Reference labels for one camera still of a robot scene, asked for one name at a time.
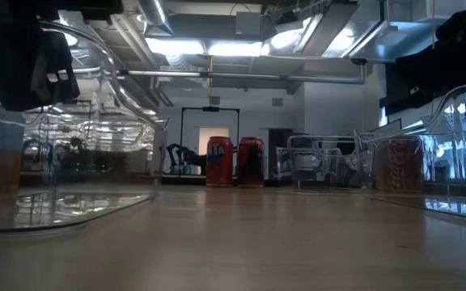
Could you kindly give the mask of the shiny rectangular air duct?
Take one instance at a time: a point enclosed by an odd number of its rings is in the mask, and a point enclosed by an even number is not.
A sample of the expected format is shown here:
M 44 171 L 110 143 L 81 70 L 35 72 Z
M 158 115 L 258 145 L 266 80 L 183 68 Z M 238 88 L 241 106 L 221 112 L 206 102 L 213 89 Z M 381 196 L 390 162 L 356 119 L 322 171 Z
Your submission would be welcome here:
M 466 0 L 296 0 L 265 16 L 261 56 L 364 58 L 378 63 L 418 53 Z

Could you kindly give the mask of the fluorescent ceiling light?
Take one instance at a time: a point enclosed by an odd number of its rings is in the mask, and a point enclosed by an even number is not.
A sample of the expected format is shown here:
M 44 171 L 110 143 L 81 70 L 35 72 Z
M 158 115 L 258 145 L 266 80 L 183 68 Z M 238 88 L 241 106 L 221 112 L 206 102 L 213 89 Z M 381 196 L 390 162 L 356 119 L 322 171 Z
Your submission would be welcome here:
M 259 57 L 261 42 L 214 42 L 207 50 L 211 56 L 220 57 Z
M 151 52 L 160 53 L 165 56 L 176 56 L 182 54 L 203 54 L 205 49 L 200 41 L 196 40 L 172 40 L 145 38 Z

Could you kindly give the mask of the round silver air duct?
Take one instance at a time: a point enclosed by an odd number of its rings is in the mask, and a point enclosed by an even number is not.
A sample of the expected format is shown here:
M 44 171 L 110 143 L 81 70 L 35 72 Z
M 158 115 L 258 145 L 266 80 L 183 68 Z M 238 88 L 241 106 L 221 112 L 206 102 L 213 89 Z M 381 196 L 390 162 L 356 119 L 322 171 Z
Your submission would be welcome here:
M 169 36 L 174 35 L 164 10 L 163 0 L 137 0 L 137 2 L 138 9 L 148 26 L 157 27 Z

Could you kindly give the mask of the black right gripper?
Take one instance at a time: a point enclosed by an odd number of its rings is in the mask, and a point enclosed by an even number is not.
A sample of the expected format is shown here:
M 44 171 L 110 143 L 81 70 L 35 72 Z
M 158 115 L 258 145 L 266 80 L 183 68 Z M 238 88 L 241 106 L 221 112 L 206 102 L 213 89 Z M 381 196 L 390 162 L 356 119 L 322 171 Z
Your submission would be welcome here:
M 466 40 L 436 41 L 419 53 L 385 66 L 387 114 L 420 108 L 466 85 Z

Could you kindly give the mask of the clear plastic bin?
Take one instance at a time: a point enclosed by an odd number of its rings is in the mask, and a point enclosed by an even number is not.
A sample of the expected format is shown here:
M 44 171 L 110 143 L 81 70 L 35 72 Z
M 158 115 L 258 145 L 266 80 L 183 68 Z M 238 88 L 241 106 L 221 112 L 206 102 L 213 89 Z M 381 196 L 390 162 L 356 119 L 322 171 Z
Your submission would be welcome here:
M 20 176 L 139 174 L 162 177 L 167 122 L 143 94 L 129 92 L 118 62 L 97 36 L 60 23 L 70 46 L 80 95 L 20 112 L 24 135 Z M 0 192 L 0 234 L 48 233 L 154 198 L 158 185 L 75 183 Z
M 418 138 L 423 149 L 424 183 L 466 184 L 466 85 L 449 91 L 427 121 L 390 133 L 355 133 L 363 192 L 376 200 L 466 217 L 466 197 L 427 196 L 418 192 L 380 191 L 375 186 L 378 144 Z
M 298 192 L 360 192 L 355 141 L 351 136 L 292 134 L 276 149 L 273 177 Z

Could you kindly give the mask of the teal bottles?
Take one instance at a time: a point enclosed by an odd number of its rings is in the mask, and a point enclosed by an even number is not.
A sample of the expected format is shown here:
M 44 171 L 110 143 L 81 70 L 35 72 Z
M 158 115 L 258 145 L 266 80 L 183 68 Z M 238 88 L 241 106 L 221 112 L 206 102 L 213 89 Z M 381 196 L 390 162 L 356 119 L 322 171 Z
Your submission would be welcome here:
M 176 175 L 200 175 L 201 168 L 191 164 L 175 165 L 172 167 L 172 173 Z

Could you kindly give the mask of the grey horizontal ceiling pipe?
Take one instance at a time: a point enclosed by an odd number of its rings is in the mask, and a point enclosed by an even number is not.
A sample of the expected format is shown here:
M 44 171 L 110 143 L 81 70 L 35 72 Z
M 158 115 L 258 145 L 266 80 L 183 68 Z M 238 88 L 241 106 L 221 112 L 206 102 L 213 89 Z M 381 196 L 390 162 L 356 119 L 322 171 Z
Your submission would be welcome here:
M 149 76 L 171 78 L 234 78 L 266 80 L 275 82 L 321 82 L 339 84 L 363 84 L 365 79 L 361 77 L 332 77 L 309 75 L 278 75 L 278 74 L 253 74 L 253 73 L 228 73 L 218 71 L 171 71 L 171 70 L 118 70 L 120 76 Z

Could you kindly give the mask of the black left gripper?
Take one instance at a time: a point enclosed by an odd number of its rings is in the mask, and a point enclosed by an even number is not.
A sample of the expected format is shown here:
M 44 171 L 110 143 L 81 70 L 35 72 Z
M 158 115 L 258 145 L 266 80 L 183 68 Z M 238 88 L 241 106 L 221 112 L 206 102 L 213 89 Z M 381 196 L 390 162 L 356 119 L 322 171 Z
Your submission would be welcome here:
M 73 103 L 79 95 L 62 32 L 45 31 L 36 20 L 0 21 L 0 103 L 6 110 Z

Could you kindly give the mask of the black background rig frame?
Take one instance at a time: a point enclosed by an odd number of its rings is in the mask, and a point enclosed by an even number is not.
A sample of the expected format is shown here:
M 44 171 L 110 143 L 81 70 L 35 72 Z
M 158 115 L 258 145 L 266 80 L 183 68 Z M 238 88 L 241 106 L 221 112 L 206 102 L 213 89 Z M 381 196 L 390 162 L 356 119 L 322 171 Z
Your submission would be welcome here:
M 211 137 L 229 137 L 234 152 L 239 141 L 239 110 L 207 106 L 182 108 L 180 116 L 180 144 L 199 155 L 206 155 Z

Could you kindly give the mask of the red Coca-Cola can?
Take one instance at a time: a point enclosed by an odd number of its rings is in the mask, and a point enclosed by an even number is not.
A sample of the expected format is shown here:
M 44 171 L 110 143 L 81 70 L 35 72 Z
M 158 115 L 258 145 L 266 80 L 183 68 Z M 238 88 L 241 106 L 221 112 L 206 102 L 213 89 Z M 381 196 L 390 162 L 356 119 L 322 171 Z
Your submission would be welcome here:
M 211 187 L 230 187 L 233 176 L 233 145 L 229 137 L 214 136 L 207 143 L 205 181 Z
M 388 187 L 418 192 L 423 188 L 423 149 L 418 138 L 391 139 L 388 143 Z
M 238 146 L 238 185 L 261 188 L 265 184 L 264 175 L 265 144 L 258 137 L 242 137 Z

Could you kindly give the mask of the grey ceiling box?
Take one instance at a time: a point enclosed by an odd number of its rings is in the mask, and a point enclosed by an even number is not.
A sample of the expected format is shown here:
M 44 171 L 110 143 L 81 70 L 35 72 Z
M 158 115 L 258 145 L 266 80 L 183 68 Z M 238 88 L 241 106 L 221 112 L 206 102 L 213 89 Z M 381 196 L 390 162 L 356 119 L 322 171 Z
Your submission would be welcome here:
M 261 15 L 255 12 L 237 12 L 235 14 L 235 34 L 241 36 L 259 36 L 261 32 Z

